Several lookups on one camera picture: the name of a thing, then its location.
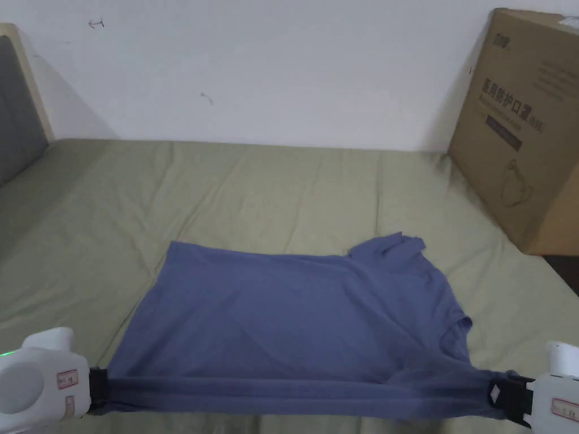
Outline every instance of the t-shirt sleeve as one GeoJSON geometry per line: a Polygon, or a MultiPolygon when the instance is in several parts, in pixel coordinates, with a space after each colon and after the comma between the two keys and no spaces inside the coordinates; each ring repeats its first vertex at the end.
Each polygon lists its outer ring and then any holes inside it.
{"type": "Polygon", "coordinates": [[[406,237],[398,232],[358,244],[352,247],[349,256],[371,266],[380,265],[383,268],[400,270],[410,265],[416,269],[423,268],[420,258],[423,258],[421,252],[424,247],[421,238],[406,237]]]}
{"type": "Polygon", "coordinates": [[[472,327],[472,320],[464,316],[452,324],[440,338],[440,350],[455,360],[470,363],[468,355],[467,334],[472,327]]]}
{"type": "Polygon", "coordinates": [[[357,245],[350,257],[379,273],[385,288],[394,284],[397,294],[390,301],[403,315],[399,320],[425,346],[468,362],[467,333],[472,321],[444,274],[423,256],[424,248],[421,238],[395,233],[357,245]]]}

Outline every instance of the blue t-shirt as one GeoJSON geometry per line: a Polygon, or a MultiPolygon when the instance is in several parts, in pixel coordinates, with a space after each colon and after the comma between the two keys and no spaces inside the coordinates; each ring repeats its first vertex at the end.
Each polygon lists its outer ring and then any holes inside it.
{"type": "Polygon", "coordinates": [[[173,242],[109,366],[108,411],[500,417],[419,238],[347,256],[173,242]]]}

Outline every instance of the headboard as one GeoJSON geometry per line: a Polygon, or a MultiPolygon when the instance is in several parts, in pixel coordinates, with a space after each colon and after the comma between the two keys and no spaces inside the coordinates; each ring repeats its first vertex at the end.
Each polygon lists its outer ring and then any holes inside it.
{"type": "Polygon", "coordinates": [[[51,140],[18,30],[0,24],[0,186],[38,160],[51,140]]]}

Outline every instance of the mattress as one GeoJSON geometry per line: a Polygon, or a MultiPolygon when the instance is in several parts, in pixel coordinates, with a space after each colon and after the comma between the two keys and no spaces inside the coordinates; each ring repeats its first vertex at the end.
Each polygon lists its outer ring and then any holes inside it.
{"type": "MultiPolygon", "coordinates": [[[[579,298],[514,247],[446,155],[177,142],[67,140],[0,189],[0,351],[55,326],[106,366],[171,240],[258,253],[344,254],[419,236],[474,321],[471,359],[526,376],[545,344],[579,345],[579,298]]],[[[75,433],[516,433],[507,421],[110,414],[75,433]]]]}

